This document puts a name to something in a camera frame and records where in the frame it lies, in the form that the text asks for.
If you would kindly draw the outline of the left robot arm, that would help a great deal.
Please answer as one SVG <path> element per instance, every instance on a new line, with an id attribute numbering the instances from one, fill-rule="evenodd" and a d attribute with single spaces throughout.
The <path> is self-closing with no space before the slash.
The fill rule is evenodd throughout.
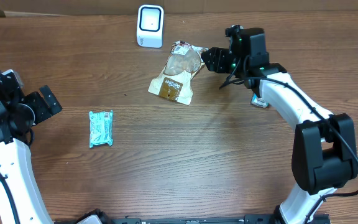
<path id="1" fill-rule="evenodd" d="M 32 127 L 62 106 L 45 85 L 23 94 L 13 70 L 0 73 L 0 217 L 3 223 L 52 223 L 32 170 Z"/>

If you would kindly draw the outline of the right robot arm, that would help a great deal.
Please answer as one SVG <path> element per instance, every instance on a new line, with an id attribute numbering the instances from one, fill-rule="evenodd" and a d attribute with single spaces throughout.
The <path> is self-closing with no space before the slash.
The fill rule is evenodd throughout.
<path id="1" fill-rule="evenodd" d="M 225 30 L 229 47 L 201 54 L 209 71 L 225 73 L 222 86 L 244 85 L 273 106 L 294 130 L 291 170 L 295 184 L 271 215 L 246 215 L 245 223 L 329 223 L 316 215 L 330 197 L 358 195 L 354 122 L 308 97 L 279 63 L 270 62 L 262 28 L 235 25 Z"/>

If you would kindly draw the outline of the teal tissue pack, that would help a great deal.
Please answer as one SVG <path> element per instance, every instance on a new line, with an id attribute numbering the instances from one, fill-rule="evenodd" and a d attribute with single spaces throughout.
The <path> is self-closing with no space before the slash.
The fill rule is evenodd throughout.
<path id="1" fill-rule="evenodd" d="M 260 108 L 268 108 L 269 104 L 264 101 L 262 98 L 258 97 L 255 93 L 252 95 L 251 101 L 250 101 L 251 105 L 260 107 Z"/>

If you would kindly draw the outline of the beige snack bag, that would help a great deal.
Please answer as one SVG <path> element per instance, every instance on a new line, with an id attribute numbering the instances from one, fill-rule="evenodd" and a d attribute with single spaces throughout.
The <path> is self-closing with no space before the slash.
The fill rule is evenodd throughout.
<path id="1" fill-rule="evenodd" d="M 204 67 L 201 54 L 208 48 L 188 42 L 173 43 L 170 55 L 159 76 L 152 79 L 148 92 L 170 101 L 190 105 L 193 97 L 192 79 Z"/>

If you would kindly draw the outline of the teal wipes packet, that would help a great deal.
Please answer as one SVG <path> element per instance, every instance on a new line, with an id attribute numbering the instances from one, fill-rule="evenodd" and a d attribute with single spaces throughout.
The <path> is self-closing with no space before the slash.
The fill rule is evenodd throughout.
<path id="1" fill-rule="evenodd" d="M 113 110 L 94 113 L 89 112 L 89 147 L 107 144 L 113 145 L 112 123 Z"/>

